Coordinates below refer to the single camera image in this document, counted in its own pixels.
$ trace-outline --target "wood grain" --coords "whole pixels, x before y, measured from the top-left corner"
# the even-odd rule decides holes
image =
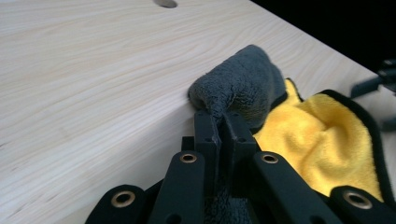
[[[303,97],[374,76],[247,0],[1,1],[0,223],[83,223],[107,190],[163,178],[192,135],[187,88],[249,44]],[[359,103],[382,119],[395,100]]]

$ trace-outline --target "yellow cloth with black border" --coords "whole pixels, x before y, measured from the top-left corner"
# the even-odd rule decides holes
[[[283,156],[314,190],[329,196],[349,185],[383,202],[371,135],[362,121],[331,96],[301,100],[286,79],[288,99],[275,107],[254,134],[262,150]]]

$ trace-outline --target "cloth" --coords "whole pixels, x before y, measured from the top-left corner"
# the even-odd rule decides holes
[[[207,109],[220,124],[223,113],[241,114],[247,126],[260,129],[268,112],[286,98],[284,78],[259,47],[246,46],[195,80],[188,91],[197,109]]]
[[[394,207],[381,138],[358,104],[331,90],[303,100],[291,79],[288,99],[272,110],[254,136],[262,150],[282,155],[314,190],[363,189]]]

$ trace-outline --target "table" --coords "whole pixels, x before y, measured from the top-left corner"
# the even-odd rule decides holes
[[[109,189],[163,178],[193,135],[187,88],[246,45],[305,98],[375,76],[248,0],[177,2],[0,3],[0,223],[83,223]],[[390,101],[357,100],[376,119]],[[395,134],[383,140],[395,170]]]

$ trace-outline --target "folded cloth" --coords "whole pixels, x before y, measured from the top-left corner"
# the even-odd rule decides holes
[[[259,47],[249,45],[195,80],[188,91],[197,109],[207,109],[217,123],[223,113],[241,114],[250,129],[260,129],[271,107],[286,99],[279,69]]]
[[[291,79],[288,99],[254,136],[262,150],[282,155],[314,190],[363,189],[395,208],[380,132],[361,106],[331,90],[303,100]]]

